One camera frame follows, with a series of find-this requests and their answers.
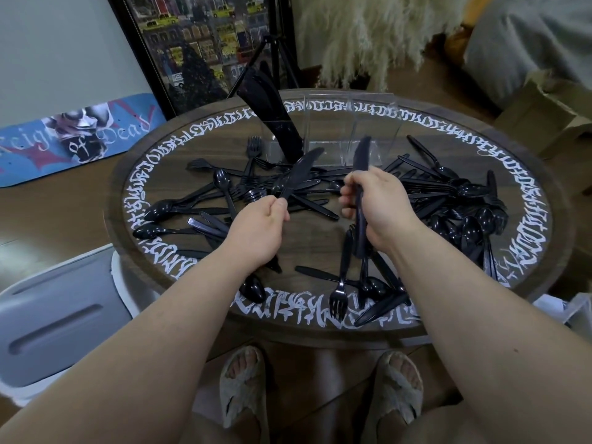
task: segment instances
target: pampas grass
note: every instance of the pampas grass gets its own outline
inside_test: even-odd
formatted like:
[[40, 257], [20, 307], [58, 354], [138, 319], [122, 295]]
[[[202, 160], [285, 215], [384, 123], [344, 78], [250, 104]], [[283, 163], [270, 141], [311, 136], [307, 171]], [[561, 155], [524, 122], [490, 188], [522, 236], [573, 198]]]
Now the pampas grass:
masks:
[[406, 59], [418, 68], [435, 34], [452, 32], [467, 0], [300, 0], [298, 46], [309, 28], [327, 36], [319, 83], [346, 86], [367, 73], [387, 89], [389, 66]]

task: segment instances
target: left hand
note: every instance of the left hand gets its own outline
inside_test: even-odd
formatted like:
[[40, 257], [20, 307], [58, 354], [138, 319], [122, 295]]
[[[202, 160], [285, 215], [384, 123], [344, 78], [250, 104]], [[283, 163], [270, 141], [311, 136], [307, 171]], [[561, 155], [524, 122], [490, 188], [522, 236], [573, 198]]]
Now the left hand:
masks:
[[282, 244], [282, 227], [289, 220], [288, 201], [266, 196], [240, 211], [222, 246], [253, 272], [277, 253]]

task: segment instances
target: picture frame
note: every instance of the picture frame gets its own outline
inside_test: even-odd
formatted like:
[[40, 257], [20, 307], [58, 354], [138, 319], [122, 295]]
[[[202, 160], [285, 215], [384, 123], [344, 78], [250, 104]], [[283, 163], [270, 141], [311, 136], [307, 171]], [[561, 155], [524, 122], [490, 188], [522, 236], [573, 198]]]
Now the picture frame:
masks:
[[[109, 0], [166, 119], [227, 97], [270, 34], [269, 1], [292, 39], [290, 0]], [[256, 65], [270, 71], [269, 45]]]

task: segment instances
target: forearm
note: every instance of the forearm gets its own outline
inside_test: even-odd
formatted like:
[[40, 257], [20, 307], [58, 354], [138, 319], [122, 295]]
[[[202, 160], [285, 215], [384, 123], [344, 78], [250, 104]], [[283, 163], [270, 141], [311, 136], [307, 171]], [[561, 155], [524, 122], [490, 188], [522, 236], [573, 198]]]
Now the forearm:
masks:
[[173, 442], [248, 270], [221, 247], [0, 430], [12, 443]]
[[580, 442], [592, 411], [592, 348], [422, 224], [389, 257], [448, 372], [500, 440]]

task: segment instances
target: fuzzy slipper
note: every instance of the fuzzy slipper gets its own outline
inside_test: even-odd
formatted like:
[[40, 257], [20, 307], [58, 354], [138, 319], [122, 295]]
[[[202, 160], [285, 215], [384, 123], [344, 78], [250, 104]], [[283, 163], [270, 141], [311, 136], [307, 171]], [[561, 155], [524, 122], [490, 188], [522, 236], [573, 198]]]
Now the fuzzy slipper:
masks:
[[[412, 388], [411, 383], [401, 372], [391, 366], [391, 358], [406, 360], [412, 365], [420, 382], [420, 389]], [[362, 432], [361, 444], [376, 443], [378, 421], [393, 410], [399, 412], [406, 424], [411, 423], [421, 414], [423, 403], [423, 381], [415, 364], [407, 355], [398, 351], [382, 354], [376, 365], [376, 379], [372, 403]]]
[[[246, 368], [237, 378], [226, 377], [228, 368], [234, 358], [247, 350], [254, 351], [257, 362]], [[247, 380], [255, 379], [255, 383], [247, 384]], [[225, 429], [231, 427], [240, 413], [248, 408], [253, 412], [261, 428], [260, 444], [269, 444], [269, 425], [267, 422], [267, 405], [265, 401], [265, 363], [263, 354], [254, 346], [245, 346], [234, 352], [226, 360], [220, 374], [220, 404]]]

